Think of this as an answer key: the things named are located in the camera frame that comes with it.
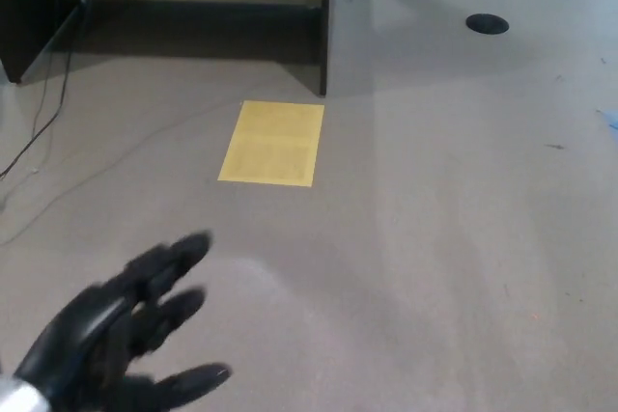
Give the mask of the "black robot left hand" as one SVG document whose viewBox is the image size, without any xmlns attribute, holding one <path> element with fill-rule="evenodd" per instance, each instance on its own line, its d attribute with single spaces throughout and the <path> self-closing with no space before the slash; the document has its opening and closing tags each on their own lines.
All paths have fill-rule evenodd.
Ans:
<svg viewBox="0 0 618 412">
<path fill-rule="evenodd" d="M 82 290 L 47 324 L 15 372 L 2 375 L 2 410 L 172 411 L 220 387 L 232 374 L 223 363 L 160 381 L 127 372 L 203 306 L 203 288 L 162 297 L 210 247 L 208 232 L 158 244 L 110 280 Z"/>
</svg>

